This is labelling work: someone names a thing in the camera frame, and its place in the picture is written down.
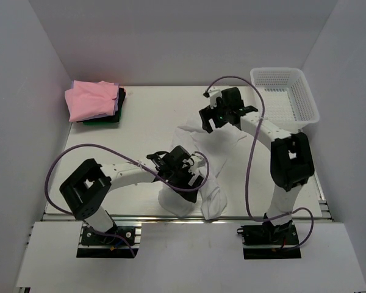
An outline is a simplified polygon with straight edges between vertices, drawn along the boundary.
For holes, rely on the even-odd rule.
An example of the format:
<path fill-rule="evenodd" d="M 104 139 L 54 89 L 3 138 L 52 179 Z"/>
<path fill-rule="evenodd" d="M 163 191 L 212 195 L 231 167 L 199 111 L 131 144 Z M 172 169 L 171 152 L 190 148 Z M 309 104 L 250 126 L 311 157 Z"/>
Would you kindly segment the white t shirt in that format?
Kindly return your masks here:
<path fill-rule="evenodd" d="M 210 175 L 198 192 L 202 199 L 201 212 L 206 220 L 218 218 L 227 206 L 227 196 L 219 186 L 217 177 L 232 150 L 245 137 L 245 132 L 230 124 L 213 129 L 209 134 L 202 129 L 202 121 L 199 116 L 195 115 L 188 118 L 174 131 L 171 148 L 181 145 L 189 153 L 199 151 L 209 161 Z M 188 216 L 195 207 L 194 203 L 183 199 L 166 185 L 163 185 L 159 191 L 158 201 L 164 210 L 178 217 Z"/>

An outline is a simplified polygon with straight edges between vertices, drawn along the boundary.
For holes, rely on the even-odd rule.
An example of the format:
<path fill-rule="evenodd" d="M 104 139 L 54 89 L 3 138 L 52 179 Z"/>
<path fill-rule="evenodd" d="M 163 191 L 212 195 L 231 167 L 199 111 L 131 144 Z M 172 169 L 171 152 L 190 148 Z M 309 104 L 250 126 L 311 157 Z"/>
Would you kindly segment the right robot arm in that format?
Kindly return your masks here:
<path fill-rule="evenodd" d="M 262 234 L 278 243 L 289 232 L 296 199 L 314 175 L 314 163 L 307 135 L 291 133 L 266 120 L 254 106 L 246 106 L 238 88 L 207 89 L 209 105 L 199 111 L 202 128 L 211 133 L 226 124 L 253 136 L 270 151 L 270 175 L 274 191 L 270 207 L 264 214 Z"/>

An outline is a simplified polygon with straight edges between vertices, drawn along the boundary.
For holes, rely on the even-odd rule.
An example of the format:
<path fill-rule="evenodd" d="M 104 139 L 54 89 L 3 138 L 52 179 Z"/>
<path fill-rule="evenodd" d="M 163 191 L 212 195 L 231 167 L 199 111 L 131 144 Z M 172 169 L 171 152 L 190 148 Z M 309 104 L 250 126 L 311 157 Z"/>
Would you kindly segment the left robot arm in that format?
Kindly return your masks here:
<path fill-rule="evenodd" d="M 95 230 L 102 243 L 113 242 L 118 232 L 111 216 L 102 207 L 112 190 L 139 183 L 163 182 L 162 195 L 167 198 L 167 209 L 179 217 L 187 214 L 196 203 L 198 191 L 205 183 L 199 170 L 208 166 L 204 155 L 190 154 L 178 145 L 171 151 L 158 151 L 146 158 L 152 166 L 132 160 L 106 165 L 87 159 L 61 184 L 60 193 L 74 218 Z"/>

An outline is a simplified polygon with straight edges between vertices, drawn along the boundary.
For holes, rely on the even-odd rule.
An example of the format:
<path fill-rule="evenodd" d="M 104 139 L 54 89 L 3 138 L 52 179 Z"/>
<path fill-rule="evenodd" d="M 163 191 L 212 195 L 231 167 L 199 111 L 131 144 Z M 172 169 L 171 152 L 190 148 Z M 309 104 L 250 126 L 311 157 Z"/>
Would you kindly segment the white plastic basket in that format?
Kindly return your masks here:
<path fill-rule="evenodd" d="M 265 118 L 296 132 L 320 119 L 304 73 L 298 68 L 262 67 L 250 71 L 251 83 L 265 104 Z"/>

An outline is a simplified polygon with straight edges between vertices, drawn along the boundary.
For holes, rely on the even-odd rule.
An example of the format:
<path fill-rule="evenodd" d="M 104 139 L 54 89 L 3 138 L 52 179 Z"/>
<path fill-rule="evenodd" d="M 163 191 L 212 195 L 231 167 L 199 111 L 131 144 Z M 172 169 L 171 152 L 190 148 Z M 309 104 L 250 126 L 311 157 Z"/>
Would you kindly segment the black folded t shirt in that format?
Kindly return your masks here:
<path fill-rule="evenodd" d="M 115 111 L 114 115 L 111 116 L 104 116 L 104 117 L 95 117 L 88 120 L 83 121 L 111 121 L 111 122 L 120 122 L 121 113 L 123 109 L 123 104 L 126 99 L 126 90 L 122 87 L 118 88 L 118 96 L 116 98 L 116 106 L 117 110 Z"/>

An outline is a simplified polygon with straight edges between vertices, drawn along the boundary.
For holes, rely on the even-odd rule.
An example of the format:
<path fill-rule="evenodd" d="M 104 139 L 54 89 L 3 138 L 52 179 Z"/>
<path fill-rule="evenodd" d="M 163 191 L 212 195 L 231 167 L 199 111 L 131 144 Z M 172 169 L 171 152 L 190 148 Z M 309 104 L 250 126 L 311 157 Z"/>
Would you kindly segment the pink folded t shirt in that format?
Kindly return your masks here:
<path fill-rule="evenodd" d="M 70 113 L 69 122 L 79 122 L 93 118 L 96 104 L 96 83 L 73 81 L 65 91 L 65 101 Z"/>

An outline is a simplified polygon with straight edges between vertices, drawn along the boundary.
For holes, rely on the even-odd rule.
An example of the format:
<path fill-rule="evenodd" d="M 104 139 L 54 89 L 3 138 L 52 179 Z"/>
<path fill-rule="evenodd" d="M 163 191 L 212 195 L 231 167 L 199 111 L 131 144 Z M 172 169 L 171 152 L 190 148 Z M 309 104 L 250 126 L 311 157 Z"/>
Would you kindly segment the green folded t shirt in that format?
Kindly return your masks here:
<path fill-rule="evenodd" d="M 83 125 L 87 126 L 117 126 L 119 125 L 118 122 L 111 122 L 111 121 L 83 121 Z"/>

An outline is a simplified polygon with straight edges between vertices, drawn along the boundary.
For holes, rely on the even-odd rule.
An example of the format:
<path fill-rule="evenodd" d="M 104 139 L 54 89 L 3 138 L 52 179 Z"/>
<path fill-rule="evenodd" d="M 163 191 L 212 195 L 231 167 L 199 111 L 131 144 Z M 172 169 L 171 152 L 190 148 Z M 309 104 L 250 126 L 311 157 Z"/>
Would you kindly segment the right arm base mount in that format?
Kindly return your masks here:
<path fill-rule="evenodd" d="M 295 225 L 288 231 L 270 236 L 262 225 L 245 225 L 236 230 L 242 237 L 245 260 L 301 259 L 298 233 Z"/>

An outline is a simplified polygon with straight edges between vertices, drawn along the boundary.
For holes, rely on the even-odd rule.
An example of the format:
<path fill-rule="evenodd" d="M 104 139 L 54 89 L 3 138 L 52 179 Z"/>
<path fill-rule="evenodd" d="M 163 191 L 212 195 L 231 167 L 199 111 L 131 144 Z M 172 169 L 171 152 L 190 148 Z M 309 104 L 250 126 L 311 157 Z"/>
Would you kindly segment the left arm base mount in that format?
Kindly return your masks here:
<path fill-rule="evenodd" d="M 77 258 L 95 259 L 133 259 L 140 245 L 141 228 L 136 226 L 117 226 L 110 234 L 119 237 L 96 234 L 83 224 L 77 246 Z"/>

